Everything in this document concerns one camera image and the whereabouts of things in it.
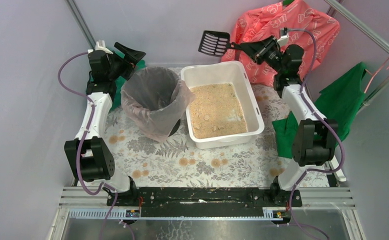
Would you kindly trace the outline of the black litter scoop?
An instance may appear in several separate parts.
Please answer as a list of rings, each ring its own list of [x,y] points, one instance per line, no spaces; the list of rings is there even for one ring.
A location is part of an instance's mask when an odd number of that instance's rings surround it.
[[[239,45],[230,42],[228,32],[205,30],[197,51],[212,57],[222,57],[227,50],[238,50]]]

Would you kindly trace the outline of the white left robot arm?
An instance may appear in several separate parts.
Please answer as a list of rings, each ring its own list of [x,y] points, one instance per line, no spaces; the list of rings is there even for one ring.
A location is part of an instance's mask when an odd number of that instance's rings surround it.
[[[89,63],[89,79],[84,93],[65,86],[58,71],[59,84],[70,93],[86,100],[86,110],[82,124],[74,139],[64,144],[64,151],[74,177],[89,195],[97,195],[105,190],[114,194],[128,192],[131,178],[115,173],[115,160],[109,150],[104,133],[106,120],[117,92],[117,79],[129,79],[146,53],[114,43],[114,52],[107,48],[103,40],[96,42],[93,49],[82,53]]]

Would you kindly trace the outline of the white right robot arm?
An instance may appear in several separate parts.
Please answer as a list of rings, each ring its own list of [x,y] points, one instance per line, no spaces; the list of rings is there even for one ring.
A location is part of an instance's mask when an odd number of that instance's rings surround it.
[[[276,178],[273,187],[292,190],[309,170],[333,159],[338,136],[338,123],[326,118],[306,94],[298,73],[304,49],[290,44],[281,51],[273,36],[257,42],[227,43],[226,47],[242,51],[254,63],[266,63],[276,71],[273,88],[289,106],[298,127],[291,146],[292,161]]]

